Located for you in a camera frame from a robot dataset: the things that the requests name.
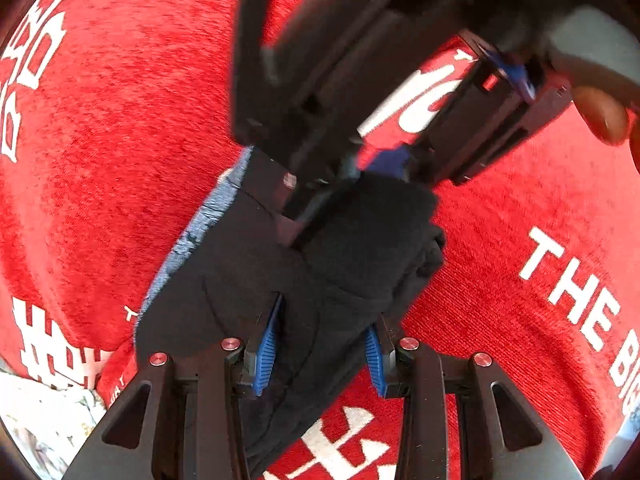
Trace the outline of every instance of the metal screw head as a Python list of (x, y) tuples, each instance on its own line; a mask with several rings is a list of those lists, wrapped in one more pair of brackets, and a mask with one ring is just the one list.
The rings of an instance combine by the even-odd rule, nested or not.
[(416, 350), (420, 342), (415, 337), (403, 337), (400, 340), (400, 347), (405, 350)]
[(290, 174), (290, 173), (287, 173), (287, 174), (284, 176), (284, 178), (282, 179), (282, 181), (283, 181), (283, 183), (284, 183), (284, 186), (285, 186), (287, 189), (293, 189), (293, 188), (295, 188), (295, 187), (296, 187), (296, 181), (297, 181), (297, 179), (296, 179), (296, 176), (295, 176), (295, 175), (292, 175), (292, 174)]
[(156, 352), (149, 358), (149, 362), (153, 366), (162, 366), (168, 360), (169, 360), (169, 356), (164, 352)]
[(491, 359), (491, 356), (489, 354), (485, 354), (484, 352), (478, 352), (476, 355), (474, 355), (474, 362), (478, 366), (487, 367), (487, 366), (491, 366), (491, 363), (493, 363), (494, 360)]
[(237, 337), (227, 337), (220, 342), (223, 350), (231, 352), (240, 348), (240, 340)]

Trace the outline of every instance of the white patterned cloth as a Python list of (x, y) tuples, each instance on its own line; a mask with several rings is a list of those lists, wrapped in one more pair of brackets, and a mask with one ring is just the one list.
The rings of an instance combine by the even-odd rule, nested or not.
[(53, 390), (0, 366), (0, 418), (43, 480), (60, 480), (106, 413), (100, 397), (84, 388)]
[(640, 434), (640, 404), (625, 419), (618, 436), (627, 440), (634, 440), (638, 434)]

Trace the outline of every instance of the red fabric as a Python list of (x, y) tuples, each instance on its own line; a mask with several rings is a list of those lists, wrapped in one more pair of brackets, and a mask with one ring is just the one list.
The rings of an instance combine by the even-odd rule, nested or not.
[[(228, 127), (236, 0), (60, 0), (44, 16), (53, 1), (39, 2), (42, 23), (15, 76), (16, 60), (0, 59), (0, 90), (9, 82), (0, 96), (0, 355), (47, 384), (95, 386), (110, 404), (135, 373), (135, 312), (153, 276), (239, 152)], [(266, 41), (299, 1), (273, 0)], [(444, 76), (396, 102), (366, 136), (363, 164), (410, 140), (407, 129), (469, 64), (454, 47), (422, 67), (415, 77)], [(571, 109), (482, 178), (438, 194), (447, 263), (407, 332), (441, 352), (494, 355), (590, 474), (640, 390), (635, 359), (618, 370), (623, 384), (610, 372), (640, 328), (640, 177), (628, 150), (599, 145)], [(541, 232), (564, 251), (525, 279), (538, 247), (530, 233)], [(580, 316), (567, 293), (549, 300), (572, 258), (580, 288), (598, 280)], [(609, 300), (612, 327), (595, 326), (595, 349), (586, 321), (604, 288), (620, 310)], [(391, 478), (400, 412), (360, 374), (265, 476)]]

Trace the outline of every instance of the finger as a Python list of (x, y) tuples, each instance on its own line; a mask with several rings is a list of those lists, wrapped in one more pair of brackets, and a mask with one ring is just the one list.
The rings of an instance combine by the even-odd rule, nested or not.
[(640, 173), (640, 120), (636, 120), (631, 127), (629, 147), (631, 148), (631, 157), (636, 165), (636, 170)]
[(574, 104), (593, 134), (605, 144), (619, 146), (629, 135), (626, 108), (597, 88), (580, 86), (572, 89)]

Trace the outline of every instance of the black fleece fabric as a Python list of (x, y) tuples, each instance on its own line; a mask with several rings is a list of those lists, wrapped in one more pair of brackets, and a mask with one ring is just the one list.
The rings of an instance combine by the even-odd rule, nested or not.
[(141, 320), (138, 361), (174, 358), (246, 338), (273, 292), (284, 295), (271, 381), (241, 401), (252, 478), (322, 415), (365, 364), (364, 333), (396, 321), (442, 264), (436, 199), (421, 186), (363, 173), (296, 249), (276, 236), (274, 190), (284, 169), (254, 150), (241, 189)]

